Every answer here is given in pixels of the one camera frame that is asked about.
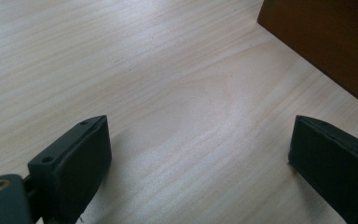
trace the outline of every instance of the black plastic part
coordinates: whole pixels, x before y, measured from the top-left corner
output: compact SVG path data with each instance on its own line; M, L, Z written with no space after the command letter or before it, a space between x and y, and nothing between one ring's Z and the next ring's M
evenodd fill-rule
M33 221L36 222L42 217L42 214L46 210L45 202L42 199L40 190L33 185L30 175L24 178L24 187L27 192L28 204L30 205Z
M0 223L34 223L19 175L0 176Z
M28 163L27 185L45 204L45 223L75 223L112 160L106 116L84 120Z
M358 223L357 138L297 116L289 163L348 223Z

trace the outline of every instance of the light wooden table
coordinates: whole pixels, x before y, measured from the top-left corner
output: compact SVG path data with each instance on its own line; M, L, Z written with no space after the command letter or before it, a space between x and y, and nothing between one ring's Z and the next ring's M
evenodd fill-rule
M0 1L0 175L106 114L84 223L344 223L287 153L297 114L358 137L358 100L259 26L261 4Z

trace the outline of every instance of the brown wooden panel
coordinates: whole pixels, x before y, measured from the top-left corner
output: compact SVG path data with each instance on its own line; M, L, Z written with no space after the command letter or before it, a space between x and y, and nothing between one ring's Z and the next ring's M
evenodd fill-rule
M258 23L358 98L358 0L265 0Z

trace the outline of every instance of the wooden board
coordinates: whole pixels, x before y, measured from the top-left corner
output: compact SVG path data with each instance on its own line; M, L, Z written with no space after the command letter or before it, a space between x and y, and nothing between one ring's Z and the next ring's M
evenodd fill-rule
M297 114L358 137L358 100L261 5L0 1L0 175L106 114L113 161L83 223L345 223L287 154Z
M357 0L265 0L258 22L358 98Z

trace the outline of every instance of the wood grain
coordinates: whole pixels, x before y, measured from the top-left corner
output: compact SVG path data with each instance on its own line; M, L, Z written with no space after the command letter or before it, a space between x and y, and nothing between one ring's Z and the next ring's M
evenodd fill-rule
M266 0L258 22L358 98L358 1Z
M358 137L358 100L259 26L261 4L0 1L0 175L106 114L84 223L344 223L287 153L297 114Z

